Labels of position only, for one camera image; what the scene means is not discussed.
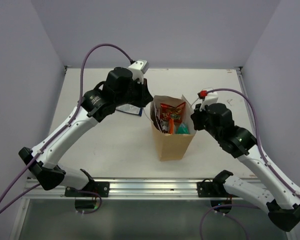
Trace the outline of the blue snack bag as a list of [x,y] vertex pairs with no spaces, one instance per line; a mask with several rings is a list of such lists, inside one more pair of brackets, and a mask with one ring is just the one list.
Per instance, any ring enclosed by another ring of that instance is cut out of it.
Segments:
[[143,113],[143,108],[142,107],[136,107],[134,105],[131,104],[125,104],[125,105],[121,105],[116,107],[116,110],[125,114],[129,114],[129,115],[135,115],[135,116],[142,116]]

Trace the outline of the teal Fox's candy bag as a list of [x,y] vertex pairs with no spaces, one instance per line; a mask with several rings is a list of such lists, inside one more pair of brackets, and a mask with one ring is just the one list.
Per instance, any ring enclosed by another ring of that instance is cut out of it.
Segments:
[[176,129],[176,134],[180,134],[180,135],[190,135],[190,131],[189,131],[189,128],[188,126],[182,122]]

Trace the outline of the small red snack packet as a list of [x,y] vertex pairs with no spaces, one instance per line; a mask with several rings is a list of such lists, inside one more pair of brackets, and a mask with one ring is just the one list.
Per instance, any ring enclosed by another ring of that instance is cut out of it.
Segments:
[[183,121],[186,102],[182,102],[177,106],[168,105],[165,103],[160,104],[160,119],[163,121],[173,120],[175,123]]

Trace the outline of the orange snack packet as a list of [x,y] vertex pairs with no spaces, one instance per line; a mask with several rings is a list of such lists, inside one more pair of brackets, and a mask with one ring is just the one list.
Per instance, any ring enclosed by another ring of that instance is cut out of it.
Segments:
[[175,123],[174,123],[174,119],[170,118],[169,119],[169,122],[168,122],[168,125],[169,125],[169,129],[168,129],[168,133],[170,135],[173,135],[175,133]]

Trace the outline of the brown chip bag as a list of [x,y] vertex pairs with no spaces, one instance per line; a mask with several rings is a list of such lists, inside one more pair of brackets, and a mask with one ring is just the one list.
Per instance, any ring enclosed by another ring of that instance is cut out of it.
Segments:
[[160,109],[156,107],[156,104],[153,103],[150,111],[150,118],[158,131],[161,132],[160,128]]

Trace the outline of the red Doritos chip bag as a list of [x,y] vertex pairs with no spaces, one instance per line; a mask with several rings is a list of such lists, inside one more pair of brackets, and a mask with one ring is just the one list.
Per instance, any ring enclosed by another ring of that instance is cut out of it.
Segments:
[[164,134],[169,134],[169,118],[160,118],[159,119],[159,126],[161,132]]

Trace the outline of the brown paper bag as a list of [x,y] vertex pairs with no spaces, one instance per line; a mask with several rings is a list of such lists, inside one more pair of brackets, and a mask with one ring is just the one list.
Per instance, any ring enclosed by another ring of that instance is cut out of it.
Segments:
[[[185,109],[181,123],[185,123],[187,125],[190,134],[176,134],[176,130],[181,124],[176,122],[174,122],[174,134],[161,133],[159,130],[157,130],[151,119],[151,106],[153,103],[155,103],[156,107],[160,109],[160,104],[168,104],[176,107],[182,102],[185,102]],[[160,161],[181,160],[184,157],[191,141],[196,134],[196,131],[194,130],[194,124],[190,118],[192,113],[193,110],[191,105],[184,96],[175,98],[166,95],[155,95],[153,97],[153,101],[150,104],[149,120],[152,128],[154,145]]]

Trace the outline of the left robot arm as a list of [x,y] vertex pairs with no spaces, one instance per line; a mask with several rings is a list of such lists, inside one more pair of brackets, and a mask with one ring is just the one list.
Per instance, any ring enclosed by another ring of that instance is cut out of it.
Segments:
[[117,107],[130,104],[144,108],[153,100],[144,78],[147,70],[141,61],[127,68],[114,68],[105,81],[83,95],[78,106],[49,137],[19,151],[20,158],[44,190],[64,186],[85,197],[93,193],[96,184],[87,171],[62,167],[58,162],[82,135],[113,114]]

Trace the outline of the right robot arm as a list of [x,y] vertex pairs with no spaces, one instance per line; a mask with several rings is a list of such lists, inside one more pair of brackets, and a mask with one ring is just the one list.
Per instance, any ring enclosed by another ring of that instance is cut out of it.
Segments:
[[257,187],[223,170],[213,179],[213,192],[248,201],[263,210],[279,229],[290,232],[300,222],[300,187],[262,153],[262,147],[249,130],[235,125],[225,104],[196,104],[190,117],[195,130],[207,131],[223,151],[244,164],[265,186]]

